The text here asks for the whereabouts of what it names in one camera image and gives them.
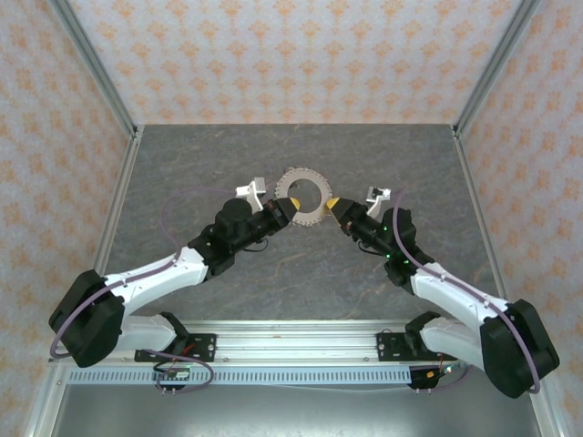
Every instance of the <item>gray countertop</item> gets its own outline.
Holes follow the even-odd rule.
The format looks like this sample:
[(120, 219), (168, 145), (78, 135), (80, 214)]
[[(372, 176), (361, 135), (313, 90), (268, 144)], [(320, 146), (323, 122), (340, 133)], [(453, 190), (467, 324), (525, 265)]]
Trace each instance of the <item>gray countertop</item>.
[[(159, 217), (184, 188), (231, 189), (265, 177), (268, 196), (286, 168), (325, 176), (334, 196), (364, 203), (367, 188), (406, 188), (417, 244), (446, 269), (496, 294), (486, 249), (445, 125), (147, 126), (107, 272), (133, 269), (171, 253)], [(294, 196), (313, 202), (300, 184)], [(170, 230), (196, 237), (229, 195), (193, 190), (176, 199)], [(363, 254), (330, 217), (312, 228), (289, 226), (262, 253), (198, 287), (176, 291), (139, 311), (171, 311), (181, 320), (411, 319), (429, 302), (394, 287), (383, 259)]]

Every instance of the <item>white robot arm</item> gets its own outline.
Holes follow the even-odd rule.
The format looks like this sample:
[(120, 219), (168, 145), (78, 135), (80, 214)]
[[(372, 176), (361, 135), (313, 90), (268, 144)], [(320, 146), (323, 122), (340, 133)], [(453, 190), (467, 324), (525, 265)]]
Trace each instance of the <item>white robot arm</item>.
[(455, 318), (428, 311), (409, 322), (405, 334), (396, 335), (404, 336), (413, 356), (440, 352), (466, 361), (513, 398), (533, 383), (537, 387), (558, 367), (557, 352), (534, 307), (490, 296), (425, 255), (415, 244), (410, 210), (391, 208), (379, 222), (353, 200), (333, 198), (327, 206), (346, 235), (386, 257), (384, 270), (394, 285)]
[[(180, 354), (188, 333), (170, 313), (132, 315), (171, 292), (220, 275), (235, 255), (285, 228), (300, 207), (295, 198), (270, 199), (264, 205), (262, 178), (237, 188), (208, 225), (178, 253), (147, 266), (105, 278), (94, 270), (81, 273), (49, 319), (79, 367), (91, 366), (113, 351), (154, 350)], [(53, 351), (53, 356), (62, 357)]]

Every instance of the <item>metal gear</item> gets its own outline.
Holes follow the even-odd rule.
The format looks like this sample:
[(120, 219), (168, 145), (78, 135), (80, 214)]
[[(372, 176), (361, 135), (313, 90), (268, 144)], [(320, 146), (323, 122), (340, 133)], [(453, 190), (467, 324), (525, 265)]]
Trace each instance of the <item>metal gear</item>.
[(296, 212), (292, 223), (300, 226), (313, 226), (320, 223), (326, 214), (326, 202), (332, 198), (332, 189), (320, 173), (310, 168), (292, 168), (288, 170), (275, 186), (275, 198), (287, 198), (290, 187), (300, 179), (311, 181), (320, 190), (320, 205), (312, 212)]

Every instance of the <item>purple cable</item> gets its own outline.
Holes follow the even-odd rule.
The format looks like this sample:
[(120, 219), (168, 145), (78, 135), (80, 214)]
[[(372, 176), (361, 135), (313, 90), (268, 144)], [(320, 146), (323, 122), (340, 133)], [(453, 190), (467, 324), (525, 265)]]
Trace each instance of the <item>purple cable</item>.
[(403, 252), (403, 254), (418, 269), (423, 270), (424, 272), (430, 274), (431, 276), (433, 276), (435, 278), (438, 278), (439, 280), (445, 280), (445, 282), (449, 282), (450, 284), (452, 284), (452, 285), (458, 287), (459, 289), (465, 291), (466, 293), (468, 293), (470, 296), (472, 296), (473, 298), (477, 299), (481, 303), (488, 304), (488, 308), (491, 308), (496, 313), (496, 315), (498, 315), (500, 317), (500, 319), (506, 324), (506, 326), (508, 327), (508, 329), (510, 330), (510, 332), (512, 332), (512, 335), (514, 336), (515, 340), (518, 343), (518, 347), (520, 348), (520, 350), (522, 351), (522, 353), (525, 356), (525, 359), (527, 360), (528, 368), (530, 369), (530, 373), (532, 374), (532, 379), (533, 379), (533, 382), (534, 382), (534, 388), (533, 389), (529, 389), (528, 392), (529, 393), (538, 393), (540, 391), (540, 379), (538, 378), (537, 366), (535, 365), (535, 362), (532, 359), (532, 355), (530, 354), (530, 351), (528, 350), (527, 344), (525, 343), (525, 341), (523, 340), (522, 336), (520, 335), (520, 332), (518, 332), (517, 328), (514, 326), (514, 324), (512, 323), (512, 321), (510, 321), (510, 319), (507, 317), (507, 315), (501, 309), (499, 309), (496, 305), (491, 304), (489, 300), (485, 299), (484, 297), (480, 296), (478, 293), (476, 293), (475, 291), (473, 291), (472, 289), (470, 289), (469, 287), (467, 287), (463, 282), (460, 282), (459, 280), (455, 280), (455, 279), (450, 278), (448, 276), (445, 276), (442, 279), (442, 276), (439, 273), (437, 273), (436, 271), (433, 271), (433, 270), (427, 268), (426, 266), (424, 266), (423, 264), (421, 264), (405, 248), (403, 242), (401, 241), (401, 237), (399, 237), (399, 232), (397, 230), (397, 214), (398, 214), (398, 211), (399, 211), (399, 204), (401, 203), (401, 197), (403, 196), (403, 193), (404, 193), (404, 190), (402, 190), (402, 189), (399, 190), (399, 191), (397, 191), (396, 199), (395, 199), (395, 202), (394, 202), (394, 211), (393, 211), (393, 232), (394, 232), (394, 239), (397, 242), (397, 244), (399, 245), (399, 249), (401, 249), (401, 251)]
[[(162, 207), (162, 212), (160, 214), (160, 226), (162, 227), (162, 231), (164, 232), (164, 235), (166, 235), (166, 237), (170, 241), (172, 241), (172, 243), (174, 243), (175, 257), (173, 257), (169, 262), (167, 262), (166, 264), (164, 264), (161, 267), (158, 267), (158, 268), (150, 270), (150, 271), (146, 271), (144, 273), (140, 273), (139, 275), (132, 276), (130, 278), (126, 278), (125, 283), (135, 282), (136, 280), (149, 278), (150, 276), (154, 276), (154, 275), (156, 275), (156, 274), (158, 274), (166, 269), (169, 269), (170, 267), (172, 267), (174, 265), (174, 263), (178, 259), (178, 256), (180, 255), (180, 243), (168, 230), (168, 227), (166, 225), (166, 212), (167, 212), (167, 209), (169, 207), (170, 202), (174, 198), (180, 198), (180, 197), (184, 196), (185, 194), (190, 193), (192, 191), (207, 191), (207, 192), (214, 192), (214, 193), (220, 193), (220, 194), (232, 194), (232, 190), (226, 190), (226, 189), (220, 189), (220, 188), (193, 187), (193, 188), (182, 189), (178, 193), (175, 193), (172, 196), (170, 196), (169, 198), (167, 198), (166, 201), (164, 202), (164, 206)], [(77, 318), (77, 316), (81, 312), (83, 312), (84, 309), (86, 309), (89, 305), (91, 305), (94, 301), (99, 299), (101, 296), (103, 296), (107, 292), (112, 291), (113, 289), (119, 287), (120, 285), (124, 285), (124, 281), (119, 280), (118, 282), (114, 282), (113, 284), (107, 285), (103, 289), (100, 289), (100, 290), (96, 291), (94, 294), (92, 294), (91, 296), (89, 296), (86, 300), (83, 301), (83, 303), (81, 303), (78, 307), (75, 308), (75, 310), (69, 315), (69, 317), (66, 318), (66, 320), (63, 322), (61, 327), (58, 329), (58, 331), (56, 332), (55, 338), (51, 342), (51, 346), (49, 349), (51, 357), (53, 357), (55, 359), (61, 359), (61, 358), (67, 358), (67, 357), (71, 356), (70, 353), (58, 353), (56, 351), (56, 347), (58, 346), (58, 343), (63, 338), (63, 334), (65, 334), (66, 330), (69, 328), (69, 326), (71, 326), (71, 323), (73, 323), (73, 320), (75, 320)]]
[[(144, 352), (152, 354), (152, 355), (158, 355), (159, 357), (163, 357), (163, 358), (169, 358), (172, 360), (180, 360), (180, 361), (187, 361), (187, 362), (194, 362), (202, 367), (204, 367), (207, 371), (209, 371), (209, 377), (206, 381), (204, 381), (202, 384), (198, 384), (198, 385), (193, 385), (190, 386), (188, 388), (179, 390), (179, 391), (174, 391), (174, 394), (185, 394), (185, 393), (191, 393), (193, 391), (198, 391), (198, 390), (202, 390), (205, 389), (209, 386), (209, 384), (215, 379), (215, 371), (212, 369), (212, 367), (209, 366), (209, 364), (205, 361), (202, 360), (197, 360), (196, 358), (191, 358), (191, 357), (182, 357), (180, 355), (173, 355), (171, 353), (166, 353), (166, 352), (157, 352), (157, 351), (152, 351), (150, 349), (146, 349), (144, 350)], [(160, 391), (162, 391), (162, 394), (164, 393), (164, 387), (160, 384), (160, 381), (162, 380), (162, 378), (165, 375), (168, 375), (168, 373), (170, 372), (170, 369), (172, 369), (172, 367), (168, 367), (166, 369), (166, 371), (164, 371), (163, 373), (161, 373), (160, 375), (158, 375), (158, 377), (156, 378), (156, 388)]]

